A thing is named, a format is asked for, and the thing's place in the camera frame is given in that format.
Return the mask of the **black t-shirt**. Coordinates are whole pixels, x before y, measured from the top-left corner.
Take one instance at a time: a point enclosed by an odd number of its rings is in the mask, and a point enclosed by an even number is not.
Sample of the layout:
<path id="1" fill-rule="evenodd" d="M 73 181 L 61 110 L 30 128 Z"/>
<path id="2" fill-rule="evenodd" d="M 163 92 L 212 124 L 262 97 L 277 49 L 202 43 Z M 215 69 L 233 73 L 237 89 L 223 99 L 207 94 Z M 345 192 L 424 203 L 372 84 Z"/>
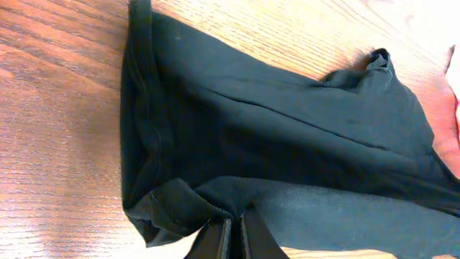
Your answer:
<path id="1" fill-rule="evenodd" d="M 254 207 L 276 243 L 459 254 L 459 181 L 414 93 L 378 49 L 320 81 L 129 5 L 121 70 L 122 206 L 147 246 Z"/>

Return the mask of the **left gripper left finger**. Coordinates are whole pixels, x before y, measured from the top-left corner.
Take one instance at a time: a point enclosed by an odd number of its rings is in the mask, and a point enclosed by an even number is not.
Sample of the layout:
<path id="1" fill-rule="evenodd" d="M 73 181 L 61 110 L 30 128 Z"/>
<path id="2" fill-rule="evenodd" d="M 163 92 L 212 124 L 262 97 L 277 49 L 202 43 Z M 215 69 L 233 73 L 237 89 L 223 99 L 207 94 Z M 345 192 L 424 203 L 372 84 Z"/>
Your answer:
<path id="1" fill-rule="evenodd" d="M 229 259 L 231 220 L 213 218 L 199 231 L 185 259 Z"/>

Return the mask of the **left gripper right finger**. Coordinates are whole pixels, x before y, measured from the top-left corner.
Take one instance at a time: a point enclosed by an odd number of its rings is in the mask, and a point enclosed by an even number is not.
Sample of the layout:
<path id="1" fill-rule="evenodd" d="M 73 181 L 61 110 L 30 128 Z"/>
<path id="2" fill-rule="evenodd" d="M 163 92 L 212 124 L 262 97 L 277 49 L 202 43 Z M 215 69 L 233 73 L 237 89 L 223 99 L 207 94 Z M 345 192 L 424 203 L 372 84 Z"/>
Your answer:
<path id="1" fill-rule="evenodd" d="M 240 229 L 243 259 L 289 259 L 254 207 L 241 214 Z"/>

